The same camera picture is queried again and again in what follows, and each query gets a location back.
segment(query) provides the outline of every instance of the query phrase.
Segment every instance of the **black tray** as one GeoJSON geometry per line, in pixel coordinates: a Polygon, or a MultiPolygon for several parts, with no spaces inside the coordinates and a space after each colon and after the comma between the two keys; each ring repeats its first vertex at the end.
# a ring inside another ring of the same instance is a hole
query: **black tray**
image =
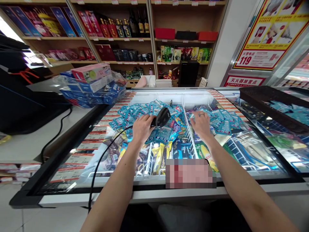
{"type": "Polygon", "coordinates": [[[269,86],[243,87],[239,90],[241,99],[252,104],[291,132],[298,135],[309,135],[309,126],[264,103],[267,101],[278,101],[286,105],[295,104],[309,108],[309,102],[269,86]]]}

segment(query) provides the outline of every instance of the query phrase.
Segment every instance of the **red sign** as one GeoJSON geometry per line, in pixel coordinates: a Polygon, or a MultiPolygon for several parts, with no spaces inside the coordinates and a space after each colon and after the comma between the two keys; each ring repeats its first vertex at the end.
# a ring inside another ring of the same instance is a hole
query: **red sign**
{"type": "Polygon", "coordinates": [[[242,77],[242,76],[228,76],[224,87],[226,86],[237,86],[237,87],[245,87],[245,86],[259,86],[262,85],[265,78],[261,77],[242,77]]]}

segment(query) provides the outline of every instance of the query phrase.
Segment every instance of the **person's right hand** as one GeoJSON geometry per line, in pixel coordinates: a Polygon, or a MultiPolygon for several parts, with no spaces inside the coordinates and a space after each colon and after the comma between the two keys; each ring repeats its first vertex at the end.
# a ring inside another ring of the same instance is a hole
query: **person's right hand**
{"type": "Polygon", "coordinates": [[[210,118],[208,114],[204,111],[193,112],[195,120],[190,118],[191,125],[196,132],[196,134],[201,139],[207,139],[212,136],[210,133],[210,118]]]}

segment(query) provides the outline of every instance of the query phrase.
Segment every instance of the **wine bottle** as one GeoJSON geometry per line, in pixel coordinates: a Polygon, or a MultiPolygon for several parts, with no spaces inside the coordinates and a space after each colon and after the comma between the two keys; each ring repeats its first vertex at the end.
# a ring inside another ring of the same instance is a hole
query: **wine bottle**
{"type": "Polygon", "coordinates": [[[144,8],[144,26],[145,26],[145,37],[150,38],[150,31],[149,31],[149,23],[148,23],[148,17],[146,13],[146,8],[144,8]]]}
{"type": "Polygon", "coordinates": [[[131,27],[131,30],[132,30],[132,37],[137,37],[137,30],[136,30],[136,25],[135,25],[135,17],[133,17],[133,12],[130,10],[130,27],[131,27]]]}
{"type": "Polygon", "coordinates": [[[137,10],[137,14],[138,14],[138,27],[139,27],[139,32],[141,34],[141,37],[145,37],[144,35],[144,22],[142,19],[142,15],[139,13],[139,10],[137,10]]]}

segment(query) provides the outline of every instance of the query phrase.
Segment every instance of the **tile floor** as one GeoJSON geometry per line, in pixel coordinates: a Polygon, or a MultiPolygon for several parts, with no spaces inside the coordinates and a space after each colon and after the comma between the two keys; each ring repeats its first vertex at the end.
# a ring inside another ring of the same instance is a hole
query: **tile floor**
{"type": "MultiPolygon", "coordinates": [[[[76,232],[80,230],[87,216],[86,209],[80,207],[12,209],[8,203],[19,189],[19,185],[0,185],[0,210],[2,215],[6,215],[0,217],[1,232],[76,232]]],[[[309,231],[309,195],[273,199],[301,232],[309,231]]]]}

